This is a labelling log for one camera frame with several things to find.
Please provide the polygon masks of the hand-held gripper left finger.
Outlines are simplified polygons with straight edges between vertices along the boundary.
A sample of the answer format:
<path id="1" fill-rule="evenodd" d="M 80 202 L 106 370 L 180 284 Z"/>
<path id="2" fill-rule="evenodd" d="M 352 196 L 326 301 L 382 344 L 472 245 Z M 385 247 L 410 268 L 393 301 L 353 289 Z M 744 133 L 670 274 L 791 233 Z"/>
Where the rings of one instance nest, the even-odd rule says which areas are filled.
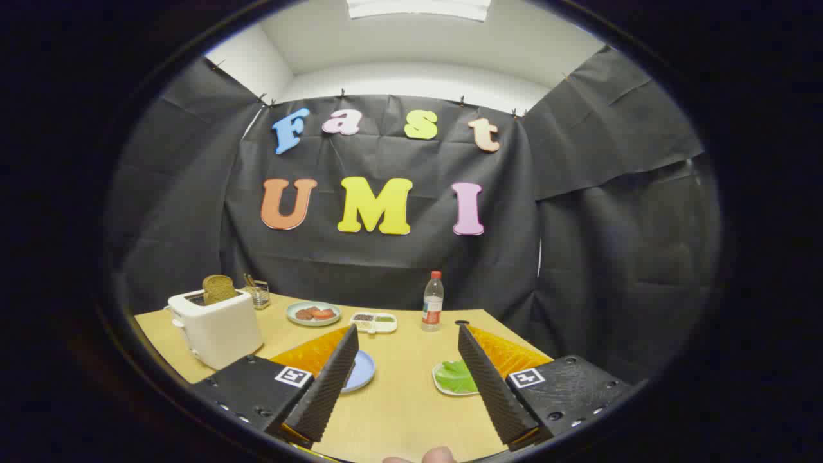
<path id="1" fill-rule="evenodd" d="M 321 441 L 358 352 L 349 325 L 270 359 L 239 358 L 191 390 L 223 416 L 309 449 Z"/>

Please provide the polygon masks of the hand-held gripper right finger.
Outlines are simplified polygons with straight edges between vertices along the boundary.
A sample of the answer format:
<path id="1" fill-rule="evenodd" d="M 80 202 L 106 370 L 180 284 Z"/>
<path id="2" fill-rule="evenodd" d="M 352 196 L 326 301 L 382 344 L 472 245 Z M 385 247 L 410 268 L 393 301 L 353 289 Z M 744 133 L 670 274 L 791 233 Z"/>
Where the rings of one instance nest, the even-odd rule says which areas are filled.
<path id="1" fill-rule="evenodd" d="M 580 356 L 550 359 L 469 323 L 458 351 L 509 451 L 590 424 L 636 389 Z"/>

